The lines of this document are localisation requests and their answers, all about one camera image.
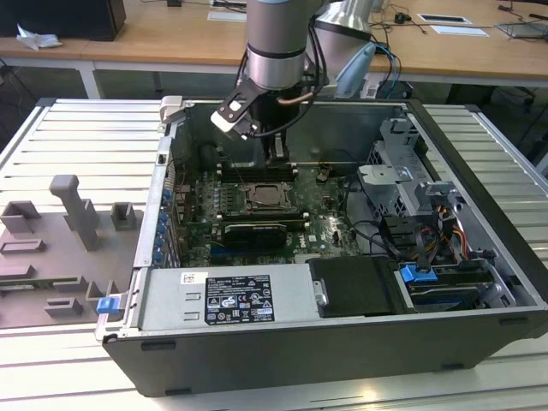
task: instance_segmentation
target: table leg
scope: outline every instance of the table leg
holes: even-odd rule
[[[84,83],[87,97],[103,98],[103,91],[97,81],[93,62],[83,61],[78,64],[77,70],[80,72],[80,77],[82,79],[82,83]]]

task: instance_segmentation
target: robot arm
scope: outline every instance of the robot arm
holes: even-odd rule
[[[225,133],[263,139],[267,157],[284,159],[285,150],[269,154],[267,148],[285,147],[286,130],[306,114],[328,79],[315,26],[328,49],[340,49],[341,39],[352,39],[355,53],[355,42],[361,49],[370,35],[371,4],[372,0],[248,0],[246,54],[236,88],[211,116],[213,123]],[[240,80],[246,68],[247,78]],[[301,108],[304,101],[308,104]]]

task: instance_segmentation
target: green circuit board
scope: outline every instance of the green circuit board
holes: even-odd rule
[[[217,232],[225,222],[217,220],[217,214],[245,215],[254,207],[264,210],[270,203],[257,202],[249,198],[249,187],[263,190],[264,198],[269,198],[266,190],[272,183],[248,184],[245,182],[223,183],[212,173],[191,176],[188,201],[190,210],[179,223],[182,247],[182,265],[203,267],[212,265],[262,265],[289,264],[304,262],[310,257],[338,257],[358,255],[355,238],[350,234],[350,227],[339,204],[345,188],[341,177],[331,178],[325,183],[317,183],[318,168],[299,170],[294,182],[278,183],[277,187],[285,194],[287,203],[279,211],[306,212],[307,223],[300,229],[288,229],[285,247],[261,251],[226,252]],[[285,225],[283,217],[272,219],[268,223]],[[338,241],[333,235],[337,233]]]

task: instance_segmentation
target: white paper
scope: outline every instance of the white paper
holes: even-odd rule
[[[17,25],[17,29],[19,30],[17,39],[26,47],[36,51],[38,51],[40,47],[57,47],[63,44],[55,34],[36,34],[25,30],[19,25]]]
[[[459,36],[480,36],[489,37],[489,34],[480,28],[453,27],[453,26],[431,26],[438,34],[456,34]]]

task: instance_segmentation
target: metal bracket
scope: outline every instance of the metal bracket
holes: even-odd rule
[[[402,166],[362,165],[359,172],[362,181],[372,186],[391,186],[400,182],[410,182],[413,179],[407,167]]]
[[[432,197],[439,197],[445,199],[450,194],[456,193],[456,187],[453,182],[422,182],[414,190],[414,194],[419,201],[420,211],[430,211],[432,209]]]
[[[407,118],[384,120],[380,133],[387,145],[414,146],[419,139],[419,131]]]
[[[194,107],[194,102],[184,100],[182,96],[165,96],[160,102],[160,120],[162,124],[181,120],[186,116],[185,109],[190,107]]]

